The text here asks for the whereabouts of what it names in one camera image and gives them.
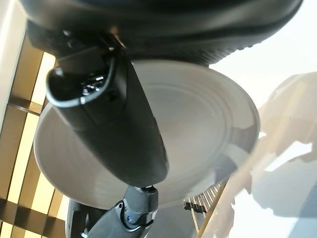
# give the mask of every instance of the white dish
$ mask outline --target white dish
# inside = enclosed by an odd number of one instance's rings
[[[169,159],[167,178],[155,185],[161,206],[203,192],[243,164],[258,138],[260,120],[241,87],[190,63],[133,65]],[[127,185],[94,158],[51,105],[41,114],[34,150],[46,178],[72,199],[108,209],[123,198]]]

